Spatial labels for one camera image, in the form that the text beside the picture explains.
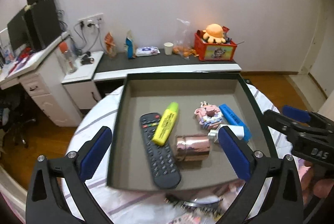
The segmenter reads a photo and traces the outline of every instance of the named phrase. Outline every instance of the white paper cup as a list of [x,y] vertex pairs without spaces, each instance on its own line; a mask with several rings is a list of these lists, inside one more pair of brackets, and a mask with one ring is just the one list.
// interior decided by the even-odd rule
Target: white paper cup
[[166,43],[164,43],[165,54],[167,54],[167,55],[171,55],[172,52],[173,52],[173,46],[174,46],[173,43],[170,43],[170,42],[166,42]]

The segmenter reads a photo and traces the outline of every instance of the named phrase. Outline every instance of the copper cylinder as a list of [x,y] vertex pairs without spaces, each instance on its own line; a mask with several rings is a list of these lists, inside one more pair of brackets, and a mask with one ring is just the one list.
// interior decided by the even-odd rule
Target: copper cylinder
[[177,161],[202,161],[210,153],[210,140],[207,135],[176,137]]

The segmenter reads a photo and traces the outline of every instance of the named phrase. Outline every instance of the tray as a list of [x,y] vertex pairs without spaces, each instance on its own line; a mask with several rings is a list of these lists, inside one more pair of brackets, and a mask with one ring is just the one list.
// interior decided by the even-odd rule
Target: tray
[[[262,113],[239,74],[129,74],[124,82],[114,128],[108,186],[124,190],[159,191],[151,179],[139,118],[151,112],[162,115],[172,101],[179,104],[178,118],[169,137],[172,148],[176,135],[208,133],[208,130],[200,128],[193,115],[200,102],[206,101],[217,106],[226,103],[250,129],[252,138],[248,145],[253,150],[261,150],[266,156],[277,157],[269,129],[260,123]],[[222,185],[237,178],[218,144],[212,144],[208,159],[202,162],[177,162],[177,165],[182,179],[174,191]]]

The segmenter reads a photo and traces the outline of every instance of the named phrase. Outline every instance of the cabinet handle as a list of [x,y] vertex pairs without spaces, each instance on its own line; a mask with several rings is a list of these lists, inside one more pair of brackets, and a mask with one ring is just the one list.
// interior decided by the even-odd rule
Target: cabinet handle
[[94,96],[94,92],[91,93],[91,96],[93,97],[94,101],[99,102],[99,101],[95,98],[95,96]]
[[34,88],[29,87],[29,91],[34,91],[38,88],[38,86],[35,86]]

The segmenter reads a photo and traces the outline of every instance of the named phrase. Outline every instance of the round table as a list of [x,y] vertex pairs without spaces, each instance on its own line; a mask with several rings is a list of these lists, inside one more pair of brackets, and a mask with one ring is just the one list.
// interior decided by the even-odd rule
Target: round table
[[[248,87],[262,112],[268,109],[278,112],[278,109],[264,94],[252,85],[248,85]],[[67,153],[70,151],[78,151],[86,141],[91,140],[94,137],[102,126],[108,126],[112,131],[114,130],[117,109],[122,91],[123,86],[104,97],[86,115],[79,127],[76,129],[68,146]],[[269,130],[272,134],[279,158],[283,158],[284,155],[291,153],[292,146],[286,140],[285,136],[271,128],[269,128]],[[93,178],[87,180],[86,185],[91,191],[93,197],[96,199],[97,203],[114,223],[164,224],[184,213],[184,210],[178,206],[173,207],[171,204],[167,204],[163,193],[152,194],[117,190],[107,187],[106,177],[109,154],[110,147],[104,155]],[[250,213],[251,216],[257,214],[268,191],[270,181],[270,179],[266,180],[260,193],[260,198],[258,198]],[[82,219],[64,179],[62,179],[62,190],[73,215]],[[229,196],[225,197],[228,203],[226,206],[234,200],[237,194],[238,192],[229,193]],[[211,218],[206,218],[205,223],[215,222]]]

